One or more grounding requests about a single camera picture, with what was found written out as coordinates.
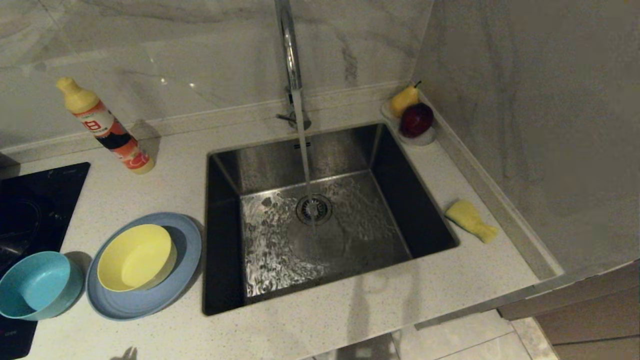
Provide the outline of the yellow green sponge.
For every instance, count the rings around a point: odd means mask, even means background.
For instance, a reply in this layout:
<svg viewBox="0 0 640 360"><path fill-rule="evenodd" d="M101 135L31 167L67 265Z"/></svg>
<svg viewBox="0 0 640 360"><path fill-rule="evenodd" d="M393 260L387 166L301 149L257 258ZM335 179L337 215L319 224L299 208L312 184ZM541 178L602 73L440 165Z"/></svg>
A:
<svg viewBox="0 0 640 360"><path fill-rule="evenodd" d="M480 213L468 200L455 201L446 211L445 217L466 232L489 244L498 236L498 228L485 223Z"/></svg>

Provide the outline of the orange label dish soap bottle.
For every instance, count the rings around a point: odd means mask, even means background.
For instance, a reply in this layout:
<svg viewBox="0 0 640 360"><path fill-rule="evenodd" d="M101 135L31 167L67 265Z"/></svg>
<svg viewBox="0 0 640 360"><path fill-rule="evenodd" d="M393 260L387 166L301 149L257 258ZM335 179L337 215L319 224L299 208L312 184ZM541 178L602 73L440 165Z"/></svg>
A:
<svg viewBox="0 0 640 360"><path fill-rule="evenodd" d="M59 78L55 86L62 92L66 109L124 167L135 174L146 174L153 170L155 162L151 155L142 150L137 139L96 93L81 87L71 77Z"/></svg>

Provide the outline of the teal bowl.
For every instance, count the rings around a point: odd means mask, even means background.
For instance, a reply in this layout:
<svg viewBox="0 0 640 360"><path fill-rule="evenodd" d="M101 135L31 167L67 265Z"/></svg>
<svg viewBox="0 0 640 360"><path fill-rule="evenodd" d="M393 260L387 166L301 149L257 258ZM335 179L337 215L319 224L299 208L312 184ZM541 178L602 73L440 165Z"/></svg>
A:
<svg viewBox="0 0 640 360"><path fill-rule="evenodd" d="M66 312L82 294L82 269L57 251L41 251L14 264L0 279L0 315L43 321Z"/></svg>

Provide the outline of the stainless steel sink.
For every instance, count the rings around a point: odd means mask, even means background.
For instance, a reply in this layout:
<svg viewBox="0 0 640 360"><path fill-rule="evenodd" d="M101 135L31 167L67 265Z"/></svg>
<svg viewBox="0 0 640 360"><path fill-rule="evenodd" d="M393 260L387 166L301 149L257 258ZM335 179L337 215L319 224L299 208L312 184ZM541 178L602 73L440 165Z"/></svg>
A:
<svg viewBox="0 0 640 360"><path fill-rule="evenodd" d="M306 136L326 223L301 223L299 139L211 153L206 170L203 313L213 316L459 246L388 125Z"/></svg>

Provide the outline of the round metal drain strainer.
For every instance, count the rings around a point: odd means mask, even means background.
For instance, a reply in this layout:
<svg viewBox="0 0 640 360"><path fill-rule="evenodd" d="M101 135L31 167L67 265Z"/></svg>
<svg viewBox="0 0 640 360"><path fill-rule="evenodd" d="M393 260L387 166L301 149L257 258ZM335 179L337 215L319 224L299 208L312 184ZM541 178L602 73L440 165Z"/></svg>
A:
<svg viewBox="0 0 640 360"><path fill-rule="evenodd" d="M295 206L295 215L300 223L307 226L322 225L331 219L333 203L322 194L313 193L302 197Z"/></svg>

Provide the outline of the running water stream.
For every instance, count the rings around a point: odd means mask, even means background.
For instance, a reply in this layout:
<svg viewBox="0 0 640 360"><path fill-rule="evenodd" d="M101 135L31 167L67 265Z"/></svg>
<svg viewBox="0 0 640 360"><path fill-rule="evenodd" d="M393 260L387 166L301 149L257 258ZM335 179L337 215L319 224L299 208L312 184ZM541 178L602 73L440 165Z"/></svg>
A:
<svg viewBox="0 0 640 360"><path fill-rule="evenodd" d="M317 207L313 208L314 203L313 203L313 194L312 194L312 188L311 188L309 161L308 161L308 155L307 155L306 128L305 128L305 117L304 117L303 101L302 101L302 90L293 89L291 91L291 96L292 96L292 101L294 105L296 128L297 128L298 140L299 140L299 145L301 150L302 169L304 171L306 196L308 200L307 208L310 210L311 228L312 228L313 235L315 236L317 235L317 228L316 228L316 221L314 219L314 216L316 214Z"/></svg>

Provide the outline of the small white dish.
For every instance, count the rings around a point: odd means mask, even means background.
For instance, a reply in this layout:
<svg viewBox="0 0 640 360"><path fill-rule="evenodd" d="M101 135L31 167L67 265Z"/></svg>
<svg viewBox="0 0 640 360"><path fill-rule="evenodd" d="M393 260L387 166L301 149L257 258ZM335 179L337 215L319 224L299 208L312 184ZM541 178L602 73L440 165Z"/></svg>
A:
<svg viewBox="0 0 640 360"><path fill-rule="evenodd" d="M435 141L435 138L436 138L436 130L435 130L436 120L434 121L432 127L426 133L423 133L423 135L421 135L419 137L412 137L412 138L404 137L402 134L400 134L400 130L399 130L400 121L401 121L402 117L398 118L398 117L395 117L395 116L391 115L391 112L390 112L390 109L389 109L389 105L390 105L390 100L387 100L385 103L383 103L382 106L381 106L381 113L384 116L384 118L386 118L387 120L390 121L390 126L394 130L395 134L398 136L400 141L404 142L407 145L417 146L417 147L427 146L427 145L430 145L431 143L433 143Z"/></svg>

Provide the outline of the dark red apple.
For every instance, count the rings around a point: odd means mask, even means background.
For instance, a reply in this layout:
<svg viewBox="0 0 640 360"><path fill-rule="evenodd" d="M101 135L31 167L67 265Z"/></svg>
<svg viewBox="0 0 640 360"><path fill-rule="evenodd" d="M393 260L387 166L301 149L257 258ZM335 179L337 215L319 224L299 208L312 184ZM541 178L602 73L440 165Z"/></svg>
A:
<svg viewBox="0 0 640 360"><path fill-rule="evenodd" d="M434 110L421 102L405 109L398 130L403 137L416 138L426 133L434 125L434 121Z"/></svg>

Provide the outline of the yellow pear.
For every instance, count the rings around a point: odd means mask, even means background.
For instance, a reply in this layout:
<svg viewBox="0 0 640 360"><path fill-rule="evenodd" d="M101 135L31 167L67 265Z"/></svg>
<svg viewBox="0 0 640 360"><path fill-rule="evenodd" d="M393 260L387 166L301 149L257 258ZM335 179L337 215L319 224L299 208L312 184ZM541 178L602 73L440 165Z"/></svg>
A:
<svg viewBox="0 0 640 360"><path fill-rule="evenodd" d="M408 107L419 103L418 87L421 83L422 80L419 80L416 84L409 85L391 98L389 109L392 116L400 118Z"/></svg>

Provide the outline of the chrome faucet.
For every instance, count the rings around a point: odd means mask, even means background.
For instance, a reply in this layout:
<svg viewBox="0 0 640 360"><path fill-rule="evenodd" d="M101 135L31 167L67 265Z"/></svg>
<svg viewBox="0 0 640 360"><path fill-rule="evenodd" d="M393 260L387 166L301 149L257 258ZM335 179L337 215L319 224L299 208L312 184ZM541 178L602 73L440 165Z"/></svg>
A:
<svg viewBox="0 0 640 360"><path fill-rule="evenodd" d="M312 123L308 119L303 105L295 105L294 101L294 93L302 91L303 82L291 3L290 0L274 0L274 6L285 62L287 81L285 93L288 112L286 115L279 114L277 117L287 121L292 128L297 128L298 120L302 120L304 130L308 130Z"/></svg>

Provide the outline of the yellow bowl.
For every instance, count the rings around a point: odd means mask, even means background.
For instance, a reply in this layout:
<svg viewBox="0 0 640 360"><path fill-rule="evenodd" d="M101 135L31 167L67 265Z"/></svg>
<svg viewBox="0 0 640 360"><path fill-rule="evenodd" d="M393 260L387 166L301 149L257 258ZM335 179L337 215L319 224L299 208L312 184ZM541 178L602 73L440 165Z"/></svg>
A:
<svg viewBox="0 0 640 360"><path fill-rule="evenodd" d="M106 290L145 291L162 283L178 260L178 249L164 227L142 224L128 228L107 244L97 265Z"/></svg>

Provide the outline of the grey blue plate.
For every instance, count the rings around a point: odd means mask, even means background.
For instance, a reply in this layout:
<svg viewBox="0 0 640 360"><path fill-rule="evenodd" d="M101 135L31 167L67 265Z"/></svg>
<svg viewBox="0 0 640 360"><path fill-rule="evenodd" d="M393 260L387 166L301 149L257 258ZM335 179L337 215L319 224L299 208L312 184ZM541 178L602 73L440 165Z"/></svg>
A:
<svg viewBox="0 0 640 360"><path fill-rule="evenodd" d="M162 226L177 248L177 260L171 273L159 285L144 291L116 292L100 284L98 264L107 246L124 231L142 224ZM116 230L103 242L91 261L85 278L90 306L112 321L134 321L160 312L177 301L192 284L200 268L202 235L198 224L188 215L156 212L134 219Z"/></svg>

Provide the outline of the black glass cooktop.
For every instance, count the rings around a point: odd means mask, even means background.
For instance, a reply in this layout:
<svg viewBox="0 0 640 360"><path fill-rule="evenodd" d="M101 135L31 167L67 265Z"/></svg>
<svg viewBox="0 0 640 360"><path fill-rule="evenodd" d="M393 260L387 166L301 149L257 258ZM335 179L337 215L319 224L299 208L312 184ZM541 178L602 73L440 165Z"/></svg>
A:
<svg viewBox="0 0 640 360"><path fill-rule="evenodd" d="M0 180L0 281L30 255L59 252L89 162Z"/></svg>

